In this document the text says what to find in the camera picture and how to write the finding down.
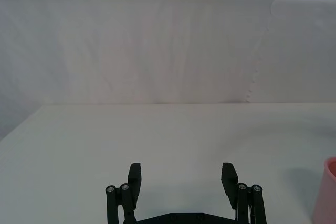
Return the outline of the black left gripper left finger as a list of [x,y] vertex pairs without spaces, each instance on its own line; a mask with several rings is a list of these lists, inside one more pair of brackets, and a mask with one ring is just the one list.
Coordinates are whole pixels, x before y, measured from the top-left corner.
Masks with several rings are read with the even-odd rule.
[[118,207],[122,206],[124,223],[137,223],[136,209],[141,188],[141,164],[133,163],[128,173],[128,181],[120,187],[113,185],[105,189],[107,199],[107,223],[119,223]]

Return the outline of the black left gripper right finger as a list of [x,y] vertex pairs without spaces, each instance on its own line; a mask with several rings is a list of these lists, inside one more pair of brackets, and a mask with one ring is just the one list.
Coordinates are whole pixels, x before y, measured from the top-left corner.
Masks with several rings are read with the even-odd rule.
[[249,187],[245,183],[240,183],[232,163],[223,163],[221,182],[235,211],[234,223],[267,223],[263,188],[260,185],[254,184]]

